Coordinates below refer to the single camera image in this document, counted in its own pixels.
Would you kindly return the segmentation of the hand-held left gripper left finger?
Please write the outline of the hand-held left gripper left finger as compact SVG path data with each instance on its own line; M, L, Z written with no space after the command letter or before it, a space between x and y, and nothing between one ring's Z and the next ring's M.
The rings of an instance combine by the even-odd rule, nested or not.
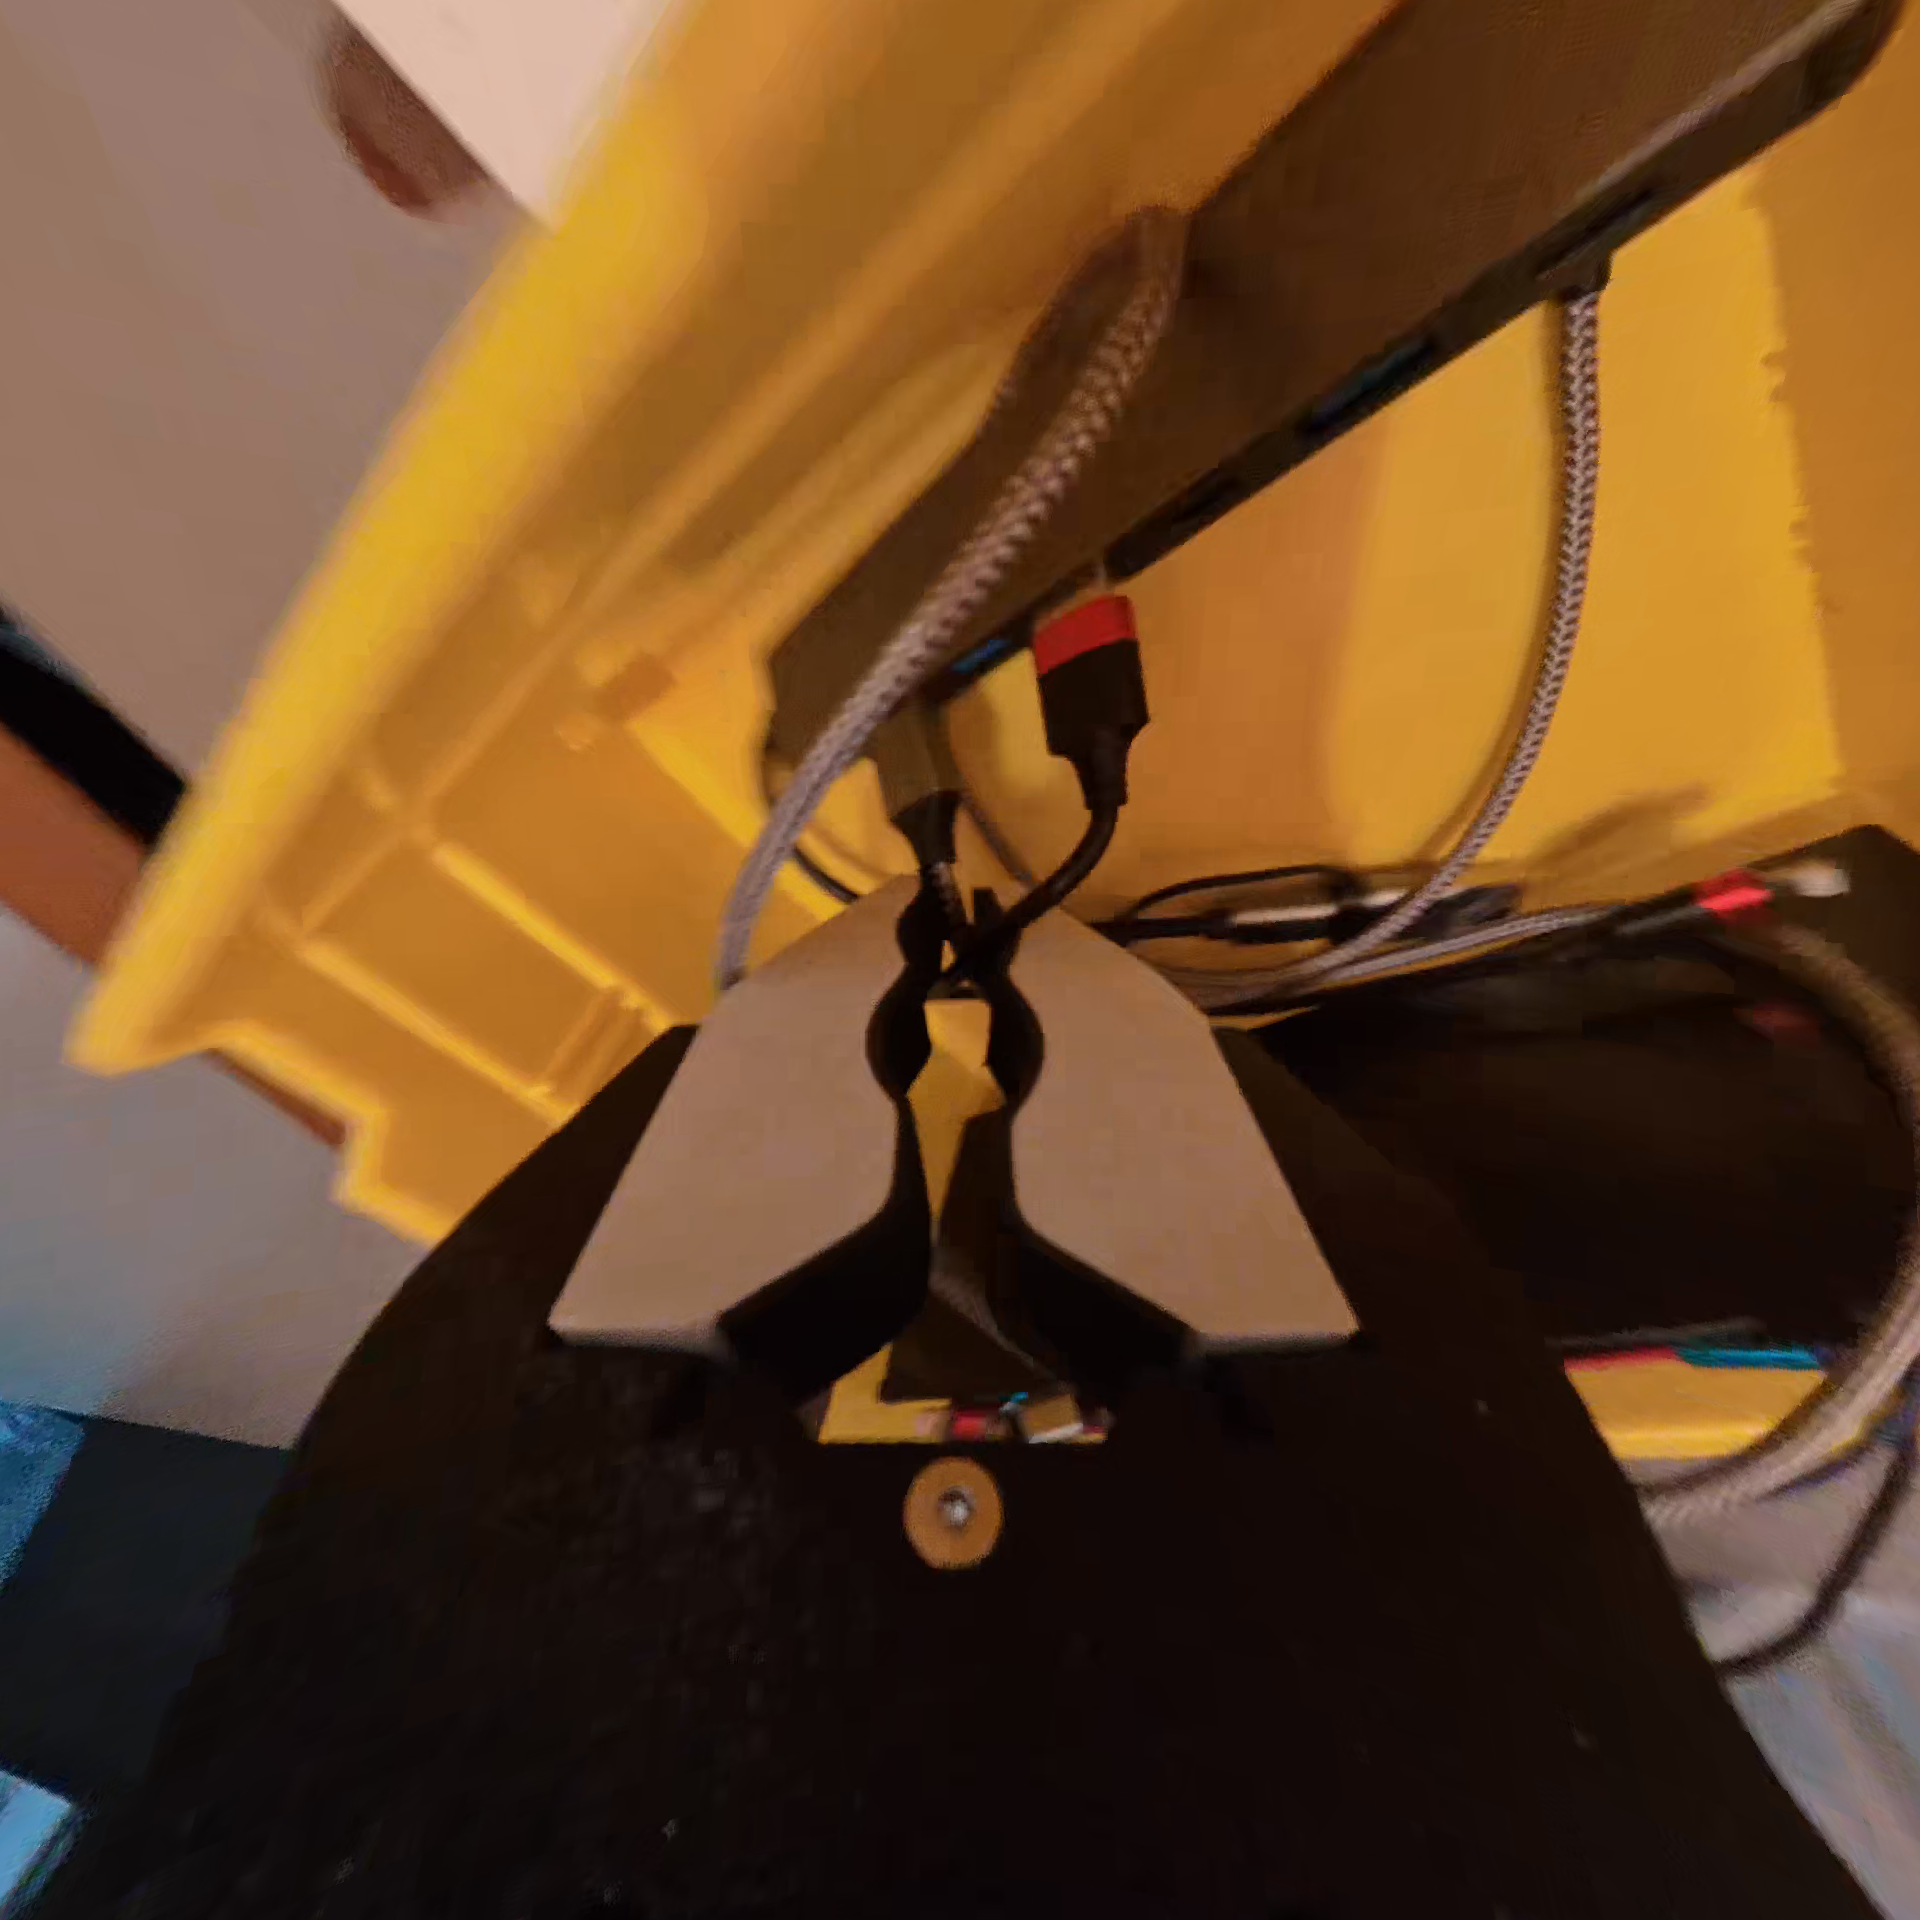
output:
M803 1404L927 1304L912 1091L941 899L895 879L724 986L684 1043L547 1326L734 1362Z

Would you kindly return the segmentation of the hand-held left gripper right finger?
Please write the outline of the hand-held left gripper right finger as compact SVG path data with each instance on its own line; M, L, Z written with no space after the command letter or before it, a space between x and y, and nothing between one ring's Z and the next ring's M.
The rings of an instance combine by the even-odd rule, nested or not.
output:
M1048 909L991 992L999 1301L1054 1362L1329 1352L1358 1307L1212 1020Z

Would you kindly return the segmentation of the black bin divider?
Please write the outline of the black bin divider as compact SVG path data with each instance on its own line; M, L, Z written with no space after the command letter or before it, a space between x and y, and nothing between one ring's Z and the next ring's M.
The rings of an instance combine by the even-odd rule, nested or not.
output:
M1834 1352L1913 1249L1913 1133L1828 986L1755 945L1788 926L1913 1010L1913 837L1854 828L1597 903L1258 1043L1469 1218L1557 1345Z

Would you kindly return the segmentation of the yellow plastic bin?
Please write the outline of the yellow plastic bin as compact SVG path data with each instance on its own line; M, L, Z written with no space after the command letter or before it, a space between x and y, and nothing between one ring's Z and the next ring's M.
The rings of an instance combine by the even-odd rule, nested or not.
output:
M984 420L1135 205L1199 205L1401 6L691 6L517 239L209 753L68 1055L227 1051L448 1236L699 1020L765 659ZM1853 103L1612 253L1567 703L1485 875L1664 883L1913 828L1913 6Z

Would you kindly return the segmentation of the grey usb hub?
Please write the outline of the grey usb hub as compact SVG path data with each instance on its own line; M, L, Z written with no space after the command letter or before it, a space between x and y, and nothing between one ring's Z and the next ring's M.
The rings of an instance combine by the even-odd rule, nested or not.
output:
M1421 0L1189 217L1115 437L936 650L975 685L1067 584L1123 584L1834 103L1893 0Z

